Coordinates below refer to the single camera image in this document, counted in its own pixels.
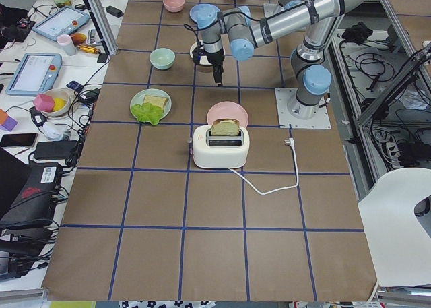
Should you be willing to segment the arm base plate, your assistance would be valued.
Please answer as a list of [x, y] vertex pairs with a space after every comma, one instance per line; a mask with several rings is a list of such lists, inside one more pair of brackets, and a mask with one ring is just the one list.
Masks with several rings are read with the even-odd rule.
[[279, 126], [292, 129], [331, 129], [322, 97], [317, 105], [304, 106], [296, 99], [296, 88], [276, 88], [275, 99]]

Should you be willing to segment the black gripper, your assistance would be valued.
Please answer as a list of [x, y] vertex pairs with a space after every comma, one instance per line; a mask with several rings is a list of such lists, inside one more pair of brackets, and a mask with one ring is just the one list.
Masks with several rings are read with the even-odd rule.
[[224, 70], [222, 63], [225, 59], [224, 49], [220, 49], [213, 53], [206, 51], [205, 49], [203, 51], [204, 55], [207, 57], [208, 62], [213, 66], [214, 82], [217, 83], [217, 86], [223, 86], [222, 74]]

